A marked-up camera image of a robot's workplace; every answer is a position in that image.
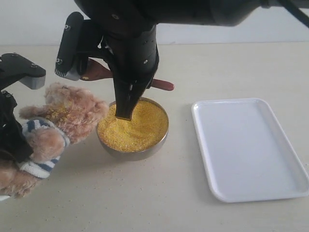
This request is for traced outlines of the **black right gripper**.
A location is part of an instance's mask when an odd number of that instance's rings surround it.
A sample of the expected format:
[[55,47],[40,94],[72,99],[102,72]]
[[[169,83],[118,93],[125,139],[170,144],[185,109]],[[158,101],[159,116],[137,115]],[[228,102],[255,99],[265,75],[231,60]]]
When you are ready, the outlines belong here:
[[100,57],[113,76],[115,116],[131,120],[135,106],[157,71],[156,24],[101,26],[100,30],[103,38]]

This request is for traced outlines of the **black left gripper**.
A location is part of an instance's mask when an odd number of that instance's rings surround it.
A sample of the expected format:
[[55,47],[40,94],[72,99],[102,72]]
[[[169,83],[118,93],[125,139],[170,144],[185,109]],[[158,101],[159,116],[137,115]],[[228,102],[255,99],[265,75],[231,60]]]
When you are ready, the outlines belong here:
[[26,161],[33,150],[22,134],[22,126],[15,119],[15,98],[6,90],[0,94],[0,158],[17,163]]

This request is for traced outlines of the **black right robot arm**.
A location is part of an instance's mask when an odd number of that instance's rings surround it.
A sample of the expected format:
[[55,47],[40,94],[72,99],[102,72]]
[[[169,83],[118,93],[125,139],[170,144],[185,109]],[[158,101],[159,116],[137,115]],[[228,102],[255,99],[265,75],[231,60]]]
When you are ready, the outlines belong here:
[[232,27],[260,0],[78,0],[76,5],[103,30],[113,73],[116,117],[130,120],[159,64],[160,23]]

